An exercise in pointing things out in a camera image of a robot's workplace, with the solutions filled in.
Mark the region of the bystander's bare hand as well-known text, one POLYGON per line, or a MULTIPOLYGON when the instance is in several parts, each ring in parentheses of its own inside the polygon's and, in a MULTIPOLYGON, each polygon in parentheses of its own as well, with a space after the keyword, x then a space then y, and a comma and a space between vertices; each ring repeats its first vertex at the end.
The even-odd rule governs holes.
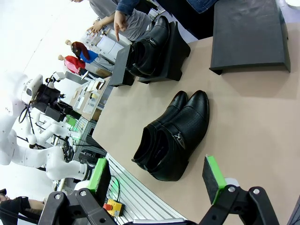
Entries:
POLYGON ((101 21, 95 21, 94 24, 87 29, 87 32, 97 34, 104 27, 101 21))

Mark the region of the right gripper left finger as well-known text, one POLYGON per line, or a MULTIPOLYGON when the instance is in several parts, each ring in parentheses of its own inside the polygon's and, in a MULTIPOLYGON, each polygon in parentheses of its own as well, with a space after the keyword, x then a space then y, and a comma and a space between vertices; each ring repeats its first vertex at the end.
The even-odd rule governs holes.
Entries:
POLYGON ((55 191, 49 194, 40 225, 71 225, 76 219, 86 218, 92 225, 115 225, 117 222, 103 208, 111 181, 107 159, 98 160, 87 187, 70 195, 55 191))

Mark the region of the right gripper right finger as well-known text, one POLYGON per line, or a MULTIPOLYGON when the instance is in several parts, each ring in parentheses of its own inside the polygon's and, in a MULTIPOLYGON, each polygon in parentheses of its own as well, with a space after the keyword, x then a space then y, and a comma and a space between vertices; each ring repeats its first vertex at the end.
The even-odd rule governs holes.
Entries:
POLYGON ((213 156, 205 157, 202 178, 211 207, 201 225, 222 225, 230 214, 238 215, 245 225, 279 224, 265 189, 256 186, 246 191, 237 180, 224 178, 213 156))

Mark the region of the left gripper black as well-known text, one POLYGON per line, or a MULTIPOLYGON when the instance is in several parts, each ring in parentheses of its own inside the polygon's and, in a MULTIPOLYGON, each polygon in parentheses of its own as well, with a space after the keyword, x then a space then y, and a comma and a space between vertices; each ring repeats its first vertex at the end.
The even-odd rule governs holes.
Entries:
POLYGON ((32 106, 39 110, 45 110, 45 114, 56 122, 61 122, 66 118, 67 122, 74 125, 82 115, 67 103, 60 103, 60 112, 57 111, 59 95, 59 90, 49 88, 45 84, 42 84, 38 89, 37 96, 33 101, 32 106))

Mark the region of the person's right hand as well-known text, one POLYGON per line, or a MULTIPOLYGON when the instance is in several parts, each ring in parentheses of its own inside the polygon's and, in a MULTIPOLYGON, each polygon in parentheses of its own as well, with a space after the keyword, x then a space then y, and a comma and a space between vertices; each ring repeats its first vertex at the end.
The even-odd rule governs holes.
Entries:
POLYGON ((114 15, 114 31, 117 41, 120 40, 119 32, 125 31, 127 28, 126 16, 121 11, 115 11, 114 15))

